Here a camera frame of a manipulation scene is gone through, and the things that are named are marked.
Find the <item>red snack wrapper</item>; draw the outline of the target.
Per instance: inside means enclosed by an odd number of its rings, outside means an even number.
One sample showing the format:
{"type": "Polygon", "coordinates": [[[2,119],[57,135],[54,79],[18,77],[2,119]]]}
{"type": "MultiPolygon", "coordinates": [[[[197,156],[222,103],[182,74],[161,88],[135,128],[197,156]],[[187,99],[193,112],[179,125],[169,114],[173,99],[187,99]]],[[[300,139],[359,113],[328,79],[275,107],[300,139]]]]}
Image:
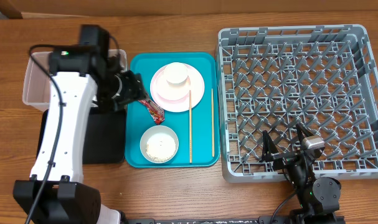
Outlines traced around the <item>red snack wrapper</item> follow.
{"type": "Polygon", "coordinates": [[[155,124],[159,125],[165,120],[164,110],[153,100],[139,100],[139,102],[147,108],[155,124]]]}

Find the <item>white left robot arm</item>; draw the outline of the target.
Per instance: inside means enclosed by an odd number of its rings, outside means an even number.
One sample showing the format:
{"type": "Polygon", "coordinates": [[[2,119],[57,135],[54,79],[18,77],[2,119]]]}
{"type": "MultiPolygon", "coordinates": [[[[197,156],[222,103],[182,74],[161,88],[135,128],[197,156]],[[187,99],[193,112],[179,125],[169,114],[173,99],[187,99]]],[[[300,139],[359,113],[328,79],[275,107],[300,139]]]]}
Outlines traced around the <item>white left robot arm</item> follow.
{"type": "Polygon", "coordinates": [[[29,178],[13,188],[27,223],[126,223],[122,211],[106,207],[100,192],[83,182],[90,110],[115,113],[147,95],[125,58],[108,46],[52,46],[42,67],[50,95],[39,154],[29,178]]]}

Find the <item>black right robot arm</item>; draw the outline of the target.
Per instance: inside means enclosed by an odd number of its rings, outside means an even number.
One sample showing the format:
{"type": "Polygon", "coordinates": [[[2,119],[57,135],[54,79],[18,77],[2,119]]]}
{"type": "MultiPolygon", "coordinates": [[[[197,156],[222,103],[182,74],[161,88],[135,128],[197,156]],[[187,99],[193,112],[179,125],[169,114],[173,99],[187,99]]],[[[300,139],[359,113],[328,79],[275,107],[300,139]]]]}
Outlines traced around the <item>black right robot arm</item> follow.
{"type": "Polygon", "coordinates": [[[337,217],[341,183],[332,177],[316,177],[311,166],[325,149],[324,140],[302,124],[296,124],[299,146],[296,150],[280,153],[267,131],[262,132],[262,162],[271,162],[273,170],[280,170],[293,187],[293,193],[275,209],[271,216],[258,219],[259,223],[344,223],[337,217]],[[287,216],[279,216],[281,208],[294,196],[300,208],[287,216]]]}

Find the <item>white rice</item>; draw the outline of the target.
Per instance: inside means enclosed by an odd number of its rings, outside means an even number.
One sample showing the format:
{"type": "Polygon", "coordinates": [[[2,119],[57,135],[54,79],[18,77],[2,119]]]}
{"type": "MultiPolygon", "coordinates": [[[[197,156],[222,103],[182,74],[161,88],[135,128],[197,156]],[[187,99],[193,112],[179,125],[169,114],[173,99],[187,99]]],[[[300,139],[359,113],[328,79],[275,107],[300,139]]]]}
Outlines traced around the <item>white rice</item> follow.
{"type": "Polygon", "coordinates": [[[146,153],[152,161],[166,162],[175,155],[176,142],[168,134],[154,134],[147,140],[146,153]]]}

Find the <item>grey bowl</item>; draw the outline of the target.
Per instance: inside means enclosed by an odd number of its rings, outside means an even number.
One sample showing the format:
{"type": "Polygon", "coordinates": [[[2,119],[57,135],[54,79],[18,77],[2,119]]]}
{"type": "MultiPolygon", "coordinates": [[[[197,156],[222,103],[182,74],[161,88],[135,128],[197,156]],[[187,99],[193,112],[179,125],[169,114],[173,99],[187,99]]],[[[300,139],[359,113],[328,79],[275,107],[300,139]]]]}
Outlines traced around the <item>grey bowl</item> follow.
{"type": "Polygon", "coordinates": [[[179,140],[177,134],[171,128],[157,125],[144,132],[139,147],[147,161],[164,164],[177,154],[179,140]]]}

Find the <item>wooden chopstick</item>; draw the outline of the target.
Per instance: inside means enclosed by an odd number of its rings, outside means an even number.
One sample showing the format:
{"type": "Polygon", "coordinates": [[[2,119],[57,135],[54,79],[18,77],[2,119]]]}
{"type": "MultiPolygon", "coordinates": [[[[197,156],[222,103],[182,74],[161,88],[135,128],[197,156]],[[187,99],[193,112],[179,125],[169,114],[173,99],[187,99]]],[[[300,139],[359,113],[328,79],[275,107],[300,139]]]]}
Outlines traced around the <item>wooden chopstick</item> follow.
{"type": "Polygon", "coordinates": [[[192,164],[192,93],[189,90],[189,162],[192,164]]]}
{"type": "Polygon", "coordinates": [[[215,157],[215,131],[214,131],[214,90],[211,88],[211,143],[212,143],[212,157],[215,157]]]}

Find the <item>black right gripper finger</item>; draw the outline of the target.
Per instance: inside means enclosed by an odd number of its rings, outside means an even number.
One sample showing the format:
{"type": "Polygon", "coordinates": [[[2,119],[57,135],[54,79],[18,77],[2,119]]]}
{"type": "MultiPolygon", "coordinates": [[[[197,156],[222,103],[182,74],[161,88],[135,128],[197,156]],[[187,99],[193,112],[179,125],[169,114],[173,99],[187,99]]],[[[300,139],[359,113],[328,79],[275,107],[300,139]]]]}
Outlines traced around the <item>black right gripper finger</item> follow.
{"type": "Polygon", "coordinates": [[[275,160],[275,156],[279,154],[272,138],[267,131],[262,131],[263,149],[260,162],[271,162],[275,160]]]}
{"type": "Polygon", "coordinates": [[[298,140],[301,144],[302,140],[308,136],[315,136],[311,131],[306,129],[302,124],[297,123],[296,124],[296,132],[298,136],[298,140]]]}

